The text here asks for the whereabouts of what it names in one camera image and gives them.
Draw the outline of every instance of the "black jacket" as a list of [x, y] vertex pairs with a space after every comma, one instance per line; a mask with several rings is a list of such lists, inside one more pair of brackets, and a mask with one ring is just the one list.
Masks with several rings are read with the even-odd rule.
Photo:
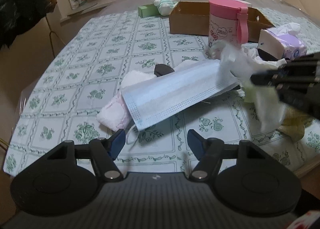
[[53, 8], [50, 0], [0, 0], [0, 47], [9, 47]]

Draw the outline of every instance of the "cardboard box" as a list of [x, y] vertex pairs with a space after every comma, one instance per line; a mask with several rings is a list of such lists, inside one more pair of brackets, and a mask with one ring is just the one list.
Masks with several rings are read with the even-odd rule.
[[153, 4], [138, 7], [138, 14], [141, 18], [160, 15], [158, 8]]
[[209, 3], [179, 2], [169, 15], [170, 33], [202, 35], [209, 34]]
[[260, 31], [262, 29], [274, 27], [274, 25], [269, 20], [267, 20], [267, 18], [259, 10], [254, 8], [248, 8], [247, 23], [249, 41], [251, 42], [259, 41]]
[[[179, 2], [169, 15], [170, 33], [207, 36], [209, 13], [207, 2]], [[270, 27], [274, 25], [260, 11], [248, 8], [249, 41], [258, 42], [260, 30]]]

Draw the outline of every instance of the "blue face mask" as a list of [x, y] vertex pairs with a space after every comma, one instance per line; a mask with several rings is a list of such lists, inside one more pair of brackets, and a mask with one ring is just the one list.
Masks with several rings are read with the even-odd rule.
[[219, 60], [204, 60], [179, 71], [122, 89], [122, 96], [139, 131], [238, 85]]

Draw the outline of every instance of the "metal pivot screw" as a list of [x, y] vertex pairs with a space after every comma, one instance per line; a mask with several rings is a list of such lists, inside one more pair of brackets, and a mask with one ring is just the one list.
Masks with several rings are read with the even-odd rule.
[[115, 179], [120, 176], [120, 173], [115, 170], [109, 170], [106, 173], [104, 173], [104, 176], [109, 179]]
[[204, 179], [207, 177], [207, 172], [205, 171], [202, 171], [202, 170], [197, 170], [197, 171], [194, 171], [192, 172], [191, 174], [193, 177], [197, 178], [197, 179]]

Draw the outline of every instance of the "purple tissue box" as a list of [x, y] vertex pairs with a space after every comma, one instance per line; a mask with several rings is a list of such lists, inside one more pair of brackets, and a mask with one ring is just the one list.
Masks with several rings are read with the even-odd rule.
[[307, 46], [297, 37], [290, 34], [276, 35], [271, 29], [262, 29], [258, 48], [271, 54], [276, 59], [293, 59], [307, 54]]

